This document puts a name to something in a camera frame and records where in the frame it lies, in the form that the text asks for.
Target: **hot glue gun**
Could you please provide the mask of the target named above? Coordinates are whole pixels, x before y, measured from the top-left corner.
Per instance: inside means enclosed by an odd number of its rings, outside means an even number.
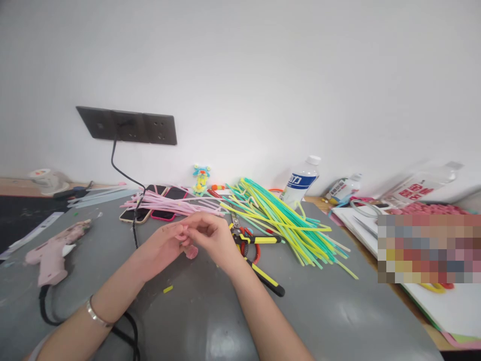
[[[85,230],[90,228],[90,222],[91,220],[77,222],[27,253],[25,262],[29,264],[40,262],[39,287],[56,285],[67,277],[64,257],[75,246],[69,246],[69,244],[85,234]]]

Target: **power cord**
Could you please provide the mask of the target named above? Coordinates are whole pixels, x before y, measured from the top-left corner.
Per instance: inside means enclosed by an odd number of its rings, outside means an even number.
[[[119,127],[121,126],[124,126],[124,125],[127,125],[128,122],[125,122],[121,125],[119,125]],[[125,174],[123,171],[121,171],[119,168],[117,168],[114,164],[114,153],[115,153],[115,147],[117,145],[117,133],[118,133],[118,128],[116,127],[115,128],[115,135],[114,135],[114,146],[112,147],[112,157],[110,158],[110,162],[112,163],[112,166],[114,167],[114,169],[116,171],[118,171],[120,174],[122,174],[124,177],[126,177],[128,180],[138,184],[139,186],[141,186],[142,188],[144,188],[144,192],[142,193],[142,197],[140,198],[140,200],[137,202],[137,207],[135,207],[134,209],[134,219],[132,221],[132,231],[134,233],[134,242],[135,242],[135,249],[139,248],[139,244],[137,242],[137,233],[135,232],[135,220],[137,219],[137,210],[139,209],[139,206],[140,204],[142,203],[143,199],[144,199],[144,196],[145,196],[145,192],[146,192],[146,188],[143,184],[139,183],[138,181],[136,181],[135,179],[132,179],[131,177],[129,177],[127,174]]]
[[[125,122],[123,124],[118,125],[118,127],[128,125],[129,122]],[[144,192],[142,193],[142,197],[140,198],[139,202],[137,202],[137,207],[134,209],[134,219],[132,220],[132,231],[134,234],[134,242],[135,242],[135,249],[139,248],[138,242],[137,242],[137,233],[135,231],[135,220],[137,219],[137,210],[139,209],[140,204],[142,203],[142,200],[144,199],[145,192],[147,189],[145,186],[139,182],[137,182],[135,179],[132,179],[129,177],[127,174],[122,172],[119,168],[117,168],[114,164],[114,154],[115,154],[115,147],[117,145],[117,137],[118,137],[118,127],[115,128],[115,135],[114,135],[114,145],[112,147],[112,157],[110,158],[110,162],[112,163],[112,166],[116,171],[118,171],[120,174],[122,174],[124,177],[129,179],[130,181],[138,184],[142,188],[144,188]],[[63,321],[57,322],[57,321],[52,321],[49,319],[47,316],[47,310],[45,308],[45,298],[47,297],[47,292],[49,291],[50,285],[45,285],[42,286],[40,289],[40,295],[39,295],[39,300],[40,300],[40,315],[42,316],[42,319],[45,321],[45,323],[51,325],[51,326],[60,326]],[[138,341],[139,341],[139,333],[137,329],[137,324],[135,323],[134,318],[130,313],[127,311],[124,312],[123,316],[129,321],[129,323],[132,325],[132,329],[134,331],[134,338],[132,339],[129,335],[124,333],[123,331],[119,330],[116,326],[112,327],[112,333],[118,336],[120,339],[124,340],[126,343],[128,343],[133,351],[134,351],[134,356],[133,356],[133,361],[140,361],[140,349],[138,346]]]
[[[49,288],[50,288],[50,285],[45,285],[40,288],[40,295],[39,295],[40,315],[42,315],[42,319],[45,321],[46,324],[49,324],[51,326],[60,326],[62,323],[64,323],[64,321],[61,321],[61,322],[52,321],[47,316],[47,310],[45,308],[45,298],[47,297],[47,292],[49,291]],[[132,347],[134,351],[133,361],[140,361],[140,349],[138,346],[139,334],[137,330],[137,324],[135,323],[135,320],[132,317],[132,315],[127,311],[125,311],[123,316],[132,325],[132,329],[134,330],[134,338],[132,339],[132,337],[130,337],[125,332],[118,329],[116,326],[112,327],[112,333],[118,336],[121,340],[125,341],[127,344],[129,344]]]

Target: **wall outlet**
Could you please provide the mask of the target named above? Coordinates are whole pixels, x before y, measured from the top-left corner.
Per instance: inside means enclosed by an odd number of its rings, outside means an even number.
[[[78,106],[77,110],[93,138],[177,145],[172,115],[143,114]]]
[[[118,139],[149,143],[149,137],[145,131],[144,119],[141,113],[112,110],[112,117],[117,127]]]
[[[177,145],[172,115],[143,114],[151,143]]]

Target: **bottle cap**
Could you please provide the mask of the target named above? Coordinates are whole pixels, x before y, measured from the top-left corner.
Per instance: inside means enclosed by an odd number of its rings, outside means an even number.
[[[460,170],[461,168],[464,167],[464,164],[461,164],[459,162],[450,161],[450,162],[446,163],[446,166],[449,167],[449,168],[453,168],[455,170]]]
[[[359,182],[362,179],[362,174],[361,173],[354,173],[349,178],[352,179],[353,181],[355,180],[356,182]]]
[[[306,162],[312,165],[319,165],[321,162],[321,157],[310,155],[307,157]]]

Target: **plastic bottle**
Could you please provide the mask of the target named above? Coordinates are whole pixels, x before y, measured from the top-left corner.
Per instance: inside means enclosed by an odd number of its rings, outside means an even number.
[[[361,173],[354,173],[349,178],[339,179],[326,194],[326,199],[334,205],[348,201],[361,189],[361,178]]]
[[[463,166],[461,163],[451,161],[443,166],[420,170],[405,179],[400,186],[381,196],[381,202],[399,209],[404,208],[415,201],[421,200],[432,191],[453,182],[457,177],[456,171]]]
[[[311,184],[319,177],[317,166],[320,162],[320,157],[310,155],[305,162],[294,167],[286,189],[279,196],[292,209],[297,208],[297,202],[302,200]]]

